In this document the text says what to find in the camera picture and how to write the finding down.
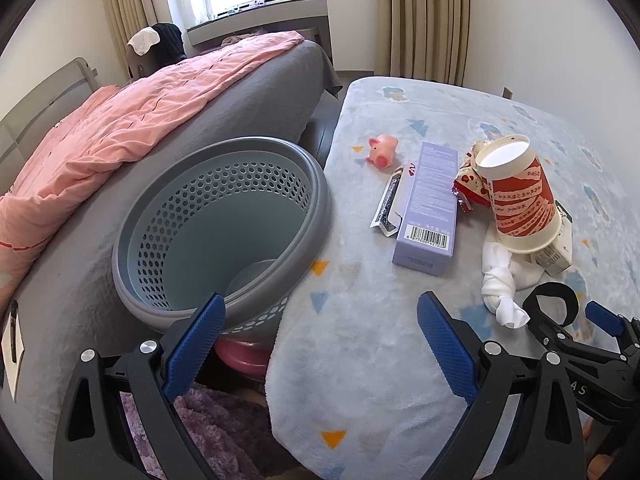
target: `rubber pig toy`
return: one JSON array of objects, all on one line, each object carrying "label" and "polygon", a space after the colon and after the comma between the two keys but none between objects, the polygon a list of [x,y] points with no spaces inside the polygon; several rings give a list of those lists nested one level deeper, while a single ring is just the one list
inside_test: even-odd
[{"label": "rubber pig toy", "polygon": [[390,135],[380,135],[378,137],[371,137],[369,139],[369,156],[367,162],[372,162],[380,170],[384,170],[391,166],[396,158],[396,146],[398,145],[398,139]]}]

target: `small box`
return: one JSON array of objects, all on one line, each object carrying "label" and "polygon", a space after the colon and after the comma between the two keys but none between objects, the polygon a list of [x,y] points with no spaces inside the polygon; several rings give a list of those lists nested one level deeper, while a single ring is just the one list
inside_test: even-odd
[{"label": "small box", "polygon": [[572,223],[571,215],[556,200],[562,220],[558,236],[547,247],[535,253],[533,257],[545,268],[550,276],[557,276],[572,264]]},{"label": "small box", "polygon": [[393,263],[439,276],[453,256],[458,201],[451,191],[458,152],[423,142]]}]

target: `pink comforter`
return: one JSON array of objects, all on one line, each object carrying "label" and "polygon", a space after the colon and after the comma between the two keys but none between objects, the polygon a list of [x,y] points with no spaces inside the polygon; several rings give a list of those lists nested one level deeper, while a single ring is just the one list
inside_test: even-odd
[{"label": "pink comforter", "polygon": [[51,237],[114,170],[302,39],[296,32],[247,38],[126,88],[100,88],[53,127],[0,198],[0,316]]}]

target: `red and white cup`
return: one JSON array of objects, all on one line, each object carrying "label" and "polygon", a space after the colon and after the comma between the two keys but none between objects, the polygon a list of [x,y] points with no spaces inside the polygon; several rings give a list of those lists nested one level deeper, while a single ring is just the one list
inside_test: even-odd
[{"label": "red and white cup", "polygon": [[494,140],[476,156],[476,172],[486,181],[498,239],[509,251],[535,253],[558,236],[560,213],[528,137]]}]

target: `gray plastic basket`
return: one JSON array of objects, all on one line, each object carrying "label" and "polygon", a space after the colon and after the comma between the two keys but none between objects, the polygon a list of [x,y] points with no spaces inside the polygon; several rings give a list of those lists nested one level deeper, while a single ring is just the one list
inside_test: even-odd
[{"label": "gray plastic basket", "polygon": [[159,332],[218,292],[225,336],[272,340],[330,217],[322,168],[299,146],[266,137],[214,144],[133,205],[113,249],[116,290]]}]

